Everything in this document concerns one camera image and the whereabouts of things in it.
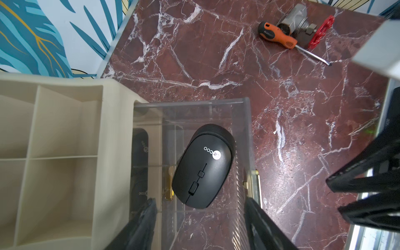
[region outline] mouse scroll wheel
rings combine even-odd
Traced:
[[[193,182],[192,186],[189,189],[189,194],[194,195],[198,186],[199,184],[197,182]]]

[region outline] screwdriver shaft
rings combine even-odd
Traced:
[[[317,56],[317,55],[311,53],[311,52],[308,51],[308,50],[303,49],[302,47],[298,46],[297,44],[296,44],[295,47],[296,47],[298,50],[300,50],[301,52],[304,52],[304,53],[306,53],[307,55],[309,55],[309,56],[311,56],[311,57],[313,57],[313,58],[315,58],[315,59],[317,59],[317,60],[320,60],[321,62],[325,63],[326,65],[331,66],[331,63],[330,63],[330,62],[328,62],[328,61],[326,61],[326,60],[320,58],[319,56]]]

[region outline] clear acrylic box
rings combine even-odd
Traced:
[[[236,156],[217,197],[208,208],[198,210],[173,195],[171,182],[192,135],[208,123],[220,125],[233,135]],[[135,103],[133,125],[133,134],[135,130],[148,134],[147,164],[132,160],[132,171],[146,170],[146,196],[157,203],[152,250],[249,249],[244,201],[246,195],[260,201],[249,99]],[[131,179],[131,187],[135,182],[137,179]],[[138,202],[138,195],[131,190],[131,207]]]

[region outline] mouse logo text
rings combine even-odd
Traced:
[[[149,152],[149,148],[146,146],[146,144],[144,144],[144,142],[142,141],[142,146],[143,146],[143,151],[145,153]]]
[[[212,151],[211,149],[209,149],[207,147],[204,147],[204,150],[209,152],[215,160],[218,160],[219,158],[221,158],[221,152],[219,152],[218,150]]]

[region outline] beige desk organizer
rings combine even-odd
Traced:
[[[0,74],[0,249],[102,250],[115,238],[129,218],[135,102],[146,101],[115,80]],[[158,204],[160,190],[149,187]]]

